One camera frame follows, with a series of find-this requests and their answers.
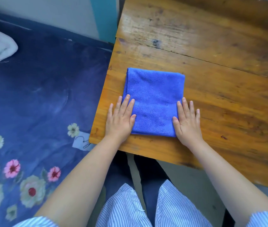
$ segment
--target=blue bedsheet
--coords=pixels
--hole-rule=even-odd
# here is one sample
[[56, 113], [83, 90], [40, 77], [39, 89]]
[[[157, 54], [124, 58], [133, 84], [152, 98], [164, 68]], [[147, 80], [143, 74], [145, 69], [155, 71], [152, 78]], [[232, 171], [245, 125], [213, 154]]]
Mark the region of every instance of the blue bedsheet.
[[0, 226], [13, 226], [87, 154], [74, 135], [90, 133], [111, 52], [2, 22], [0, 31], [19, 47], [0, 62]]

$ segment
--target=blue towel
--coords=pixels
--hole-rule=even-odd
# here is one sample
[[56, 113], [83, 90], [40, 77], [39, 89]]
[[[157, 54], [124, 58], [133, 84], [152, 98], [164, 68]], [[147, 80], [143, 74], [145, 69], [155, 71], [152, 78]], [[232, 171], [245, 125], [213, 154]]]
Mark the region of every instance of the blue towel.
[[176, 137], [172, 117], [183, 97], [185, 76], [180, 73], [128, 68], [123, 99], [135, 99], [132, 134]]

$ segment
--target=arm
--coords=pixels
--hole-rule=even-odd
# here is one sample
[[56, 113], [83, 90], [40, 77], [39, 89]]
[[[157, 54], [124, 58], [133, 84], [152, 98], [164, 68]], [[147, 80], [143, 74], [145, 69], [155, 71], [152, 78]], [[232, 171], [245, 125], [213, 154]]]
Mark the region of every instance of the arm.
[[120, 96], [114, 113], [111, 103], [103, 140], [70, 172], [35, 216], [48, 217], [60, 227], [87, 225], [113, 157], [135, 122], [136, 115], [131, 116], [134, 100], [128, 105], [129, 98], [127, 95], [121, 104]]
[[178, 139], [199, 160], [236, 225], [246, 225], [253, 213], [268, 211], [268, 197], [203, 140], [200, 110], [195, 114], [193, 102], [188, 107], [183, 98], [177, 110], [179, 120], [173, 117], [173, 125]]

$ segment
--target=dark pants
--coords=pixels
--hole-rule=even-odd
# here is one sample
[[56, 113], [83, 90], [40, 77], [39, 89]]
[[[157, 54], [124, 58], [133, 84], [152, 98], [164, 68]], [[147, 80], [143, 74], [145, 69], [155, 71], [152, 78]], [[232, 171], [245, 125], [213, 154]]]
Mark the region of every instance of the dark pants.
[[[155, 159], [134, 155], [134, 161], [141, 179], [147, 216], [152, 226], [155, 226], [159, 188], [167, 179], [170, 179]], [[106, 201], [114, 195], [124, 183], [127, 183], [134, 189], [127, 155], [125, 152], [117, 151], [109, 167], [104, 183], [106, 187]]]

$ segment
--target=hand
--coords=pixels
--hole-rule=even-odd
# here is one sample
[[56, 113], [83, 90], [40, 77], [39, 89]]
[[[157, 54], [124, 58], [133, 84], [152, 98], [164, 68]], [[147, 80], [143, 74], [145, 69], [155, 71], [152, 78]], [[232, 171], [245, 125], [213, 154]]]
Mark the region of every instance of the hand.
[[185, 97], [182, 98], [182, 105], [180, 101], [177, 102], [178, 118], [173, 117], [173, 125], [177, 138], [183, 145], [192, 148], [193, 145], [203, 141], [200, 129], [200, 110], [194, 110], [193, 101], [190, 101], [190, 108]]
[[130, 99], [130, 95], [126, 95], [121, 104], [122, 97], [119, 96], [116, 108], [112, 114], [113, 103], [111, 103], [108, 111], [106, 122], [106, 136], [117, 139], [118, 142], [123, 143], [130, 135], [135, 123], [136, 115], [131, 115], [135, 99]]

